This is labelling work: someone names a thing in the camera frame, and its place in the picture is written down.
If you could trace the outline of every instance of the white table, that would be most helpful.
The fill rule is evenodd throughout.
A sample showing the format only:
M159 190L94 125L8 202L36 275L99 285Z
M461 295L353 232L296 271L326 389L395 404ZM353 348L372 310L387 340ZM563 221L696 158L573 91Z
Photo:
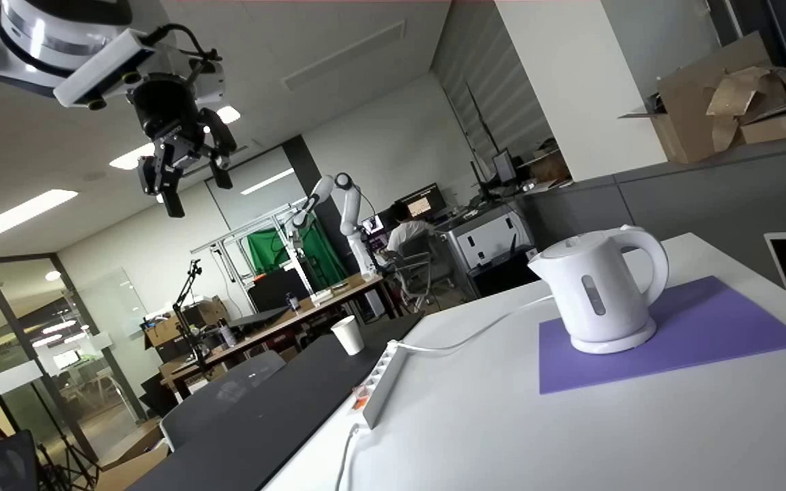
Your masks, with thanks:
M663 244L671 282L717 275L786 322L786 292L696 236ZM627 258L636 280L648 259ZM454 344L547 295L530 285L425 316ZM446 357L413 356L383 423L354 439L353 491L786 491L786 349L582 391L539 393L544 304ZM350 402L267 484L330 491Z

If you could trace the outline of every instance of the kettle base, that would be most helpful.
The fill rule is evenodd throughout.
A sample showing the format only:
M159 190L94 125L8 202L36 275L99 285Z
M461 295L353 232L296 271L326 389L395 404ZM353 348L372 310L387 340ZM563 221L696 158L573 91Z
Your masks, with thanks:
M656 320L648 320L642 330L625 337L625 340L611 340L611 341L600 341L600 344L589 344L589 341L582 341L582 340L570 340L570 344L578 349L578 353L586 353L586 356L614 356L614 353L625 353L625 349L634 349L634 348L642 348L645 341L651 341L651 337L659 334L659 325Z

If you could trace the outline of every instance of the electric kettle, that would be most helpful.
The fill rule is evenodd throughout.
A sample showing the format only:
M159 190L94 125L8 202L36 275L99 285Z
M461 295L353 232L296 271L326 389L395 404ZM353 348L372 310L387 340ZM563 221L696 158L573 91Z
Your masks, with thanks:
M638 292L623 254L642 248L653 282ZM578 353L611 356L645 344L656 334L648 312L670 280L663 245L638 226L603 229L569 237L530 259L556 301L563 325Z

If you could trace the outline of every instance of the kettle handle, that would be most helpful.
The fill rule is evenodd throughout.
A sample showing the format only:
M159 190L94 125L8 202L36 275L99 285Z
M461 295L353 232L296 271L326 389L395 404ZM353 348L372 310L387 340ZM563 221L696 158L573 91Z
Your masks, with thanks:
M651 265L653 265L653 282L642 292L642 297L645 297L648 307L656 304L661 297L661 292L666 290L666 282L670 282L670 259L666 259L663 245L653 236L638 229L638 226L623 226L614 236L614 244L618 244L619 251L627 251L627 248L648 251Z

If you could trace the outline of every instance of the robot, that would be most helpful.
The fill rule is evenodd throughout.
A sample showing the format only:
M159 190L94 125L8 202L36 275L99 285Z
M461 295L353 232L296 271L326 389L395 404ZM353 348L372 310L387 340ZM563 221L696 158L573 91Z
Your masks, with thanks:
M163 44L173 33L193 50ZM139 161L143 191L173 220L182 217L180 179L202 161L219 190L232 190L226 158L238 146L207 110L225 91L221 57L169 26L159 0L0 0L0 82L87 110L127 97L157 147Z
M361 265L361 275L363 280L378 280L378 265L361 237L361 190L354 187L354 181L348 172L339 172L335 179L326 175L318 181L318 187L312 190L308 200L304 202L304 207L298 213L293 213L293 224L301 229L305 224L305 217L326 200L333 198L333 191L341 191L341 236L348 237L350 251L354 254L357 265Z

